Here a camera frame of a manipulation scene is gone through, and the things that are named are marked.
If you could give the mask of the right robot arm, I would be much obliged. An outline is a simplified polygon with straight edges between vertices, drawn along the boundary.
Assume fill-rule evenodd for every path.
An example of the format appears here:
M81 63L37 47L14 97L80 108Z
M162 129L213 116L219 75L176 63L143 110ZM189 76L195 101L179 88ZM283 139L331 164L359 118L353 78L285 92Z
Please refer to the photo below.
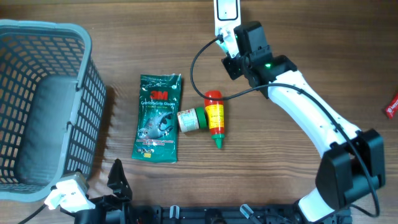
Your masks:
M301 221L318 223L370 194L380 214L376 190L386 183L384 141L374 129L360 130L333 110L285 55L275 56L258 21L218 25L222 60L231 79L241 75L302 128L321 162L315 189L297 203Z

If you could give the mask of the white barcode scanner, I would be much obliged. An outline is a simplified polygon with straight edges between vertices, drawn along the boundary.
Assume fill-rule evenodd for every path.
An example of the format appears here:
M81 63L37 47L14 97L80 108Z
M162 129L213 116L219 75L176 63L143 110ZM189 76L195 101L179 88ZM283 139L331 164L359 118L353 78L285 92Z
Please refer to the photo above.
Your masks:
M233 31L241 24L240 0L214 0L215 35Z

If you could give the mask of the white jar green lid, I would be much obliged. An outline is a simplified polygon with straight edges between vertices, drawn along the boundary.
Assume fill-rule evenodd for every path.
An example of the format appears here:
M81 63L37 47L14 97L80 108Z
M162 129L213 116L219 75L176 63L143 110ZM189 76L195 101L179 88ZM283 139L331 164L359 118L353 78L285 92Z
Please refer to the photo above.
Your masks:
M183 133L206 129L208 127L205 109L203 107L179 111L177 113L178 124Z

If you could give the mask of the red candy stick pack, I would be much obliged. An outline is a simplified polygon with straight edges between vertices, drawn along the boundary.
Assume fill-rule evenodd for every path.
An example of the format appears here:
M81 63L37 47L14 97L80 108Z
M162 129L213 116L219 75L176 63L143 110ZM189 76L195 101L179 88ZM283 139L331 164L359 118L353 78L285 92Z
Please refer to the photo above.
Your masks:
M398 105L398 94L396 94L388 106L385 108L384 112L389 119L392 119L397 113L397 105Z

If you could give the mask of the green 3M gloves package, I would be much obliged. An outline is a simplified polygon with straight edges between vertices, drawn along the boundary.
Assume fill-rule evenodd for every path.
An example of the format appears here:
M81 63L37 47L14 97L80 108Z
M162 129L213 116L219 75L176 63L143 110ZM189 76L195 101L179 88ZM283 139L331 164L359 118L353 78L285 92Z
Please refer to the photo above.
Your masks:
M132 158L153 163L177 162L182 76L141 75L137 132Z

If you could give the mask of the red chili sauce bottle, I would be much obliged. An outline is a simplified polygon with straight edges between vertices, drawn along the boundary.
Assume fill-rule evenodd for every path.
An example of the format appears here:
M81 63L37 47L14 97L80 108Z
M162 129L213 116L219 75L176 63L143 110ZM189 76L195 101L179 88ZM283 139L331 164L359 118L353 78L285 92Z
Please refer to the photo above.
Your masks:
M211 138L218 149L223 147L224 135L224 103L223 101L205 99L205 111Z

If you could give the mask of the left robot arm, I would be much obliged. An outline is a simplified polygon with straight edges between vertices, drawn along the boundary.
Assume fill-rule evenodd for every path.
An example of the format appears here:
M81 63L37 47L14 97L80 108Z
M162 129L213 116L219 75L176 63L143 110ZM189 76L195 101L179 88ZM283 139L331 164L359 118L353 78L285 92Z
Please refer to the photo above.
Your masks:
M116 159L108 175L107 187L113 193L89 199L95 208L75 212L75 223L133 223L131 220L132 190L120 159Z

